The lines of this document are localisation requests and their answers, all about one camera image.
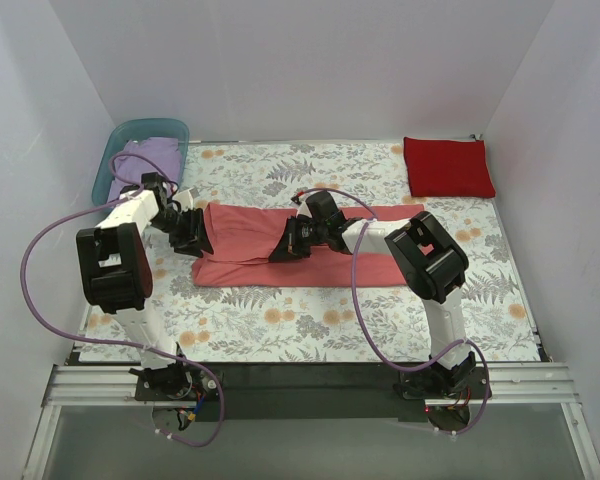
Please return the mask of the salmon pink t shirt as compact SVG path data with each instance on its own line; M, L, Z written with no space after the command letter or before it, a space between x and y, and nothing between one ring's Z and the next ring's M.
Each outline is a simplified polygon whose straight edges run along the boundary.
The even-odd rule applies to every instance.
M404 221L424 211L421 204L376 206L380 220ZM258 209L210 203L204 224L214 250L196 260L192 278L202 287L347 287L351 285L351 256L328 246L311 248L309 258L272 263L268 257L279 243L286 220L296 209ZM357 257L358 287L405 286L389 253Z

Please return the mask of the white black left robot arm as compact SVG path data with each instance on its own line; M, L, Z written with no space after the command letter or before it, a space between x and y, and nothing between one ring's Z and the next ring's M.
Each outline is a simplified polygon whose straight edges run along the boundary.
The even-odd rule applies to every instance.
M193 206L190 193L170 200L168 190L161 174L142 175L138 186L123 190L123 202L105 220L77 233L76 244L88 303L111 315L129 341L139 345L141 368L132 373L145 387L180 400L193 391L192 369L150 303L153 274L143 232L152 226L167 234L177 254L201 258L214 250L204 210Z

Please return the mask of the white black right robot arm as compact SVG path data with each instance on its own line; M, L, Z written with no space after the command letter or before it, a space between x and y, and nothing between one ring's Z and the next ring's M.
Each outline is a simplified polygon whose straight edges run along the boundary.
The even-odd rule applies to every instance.
M376 215L353 217L338 207L327 189L301 192L292 200L298 209L287 218L269 261L301 260L316 246L348 254L354 264L363 253L391 258L407 287L424 305L430 355L428 361L406 367L389 360L377 345L372 351L400 373L398 390L402 394L451 398L467 391L476 368L461 307L469 261L439 221L426 211L394 221L381 221Z

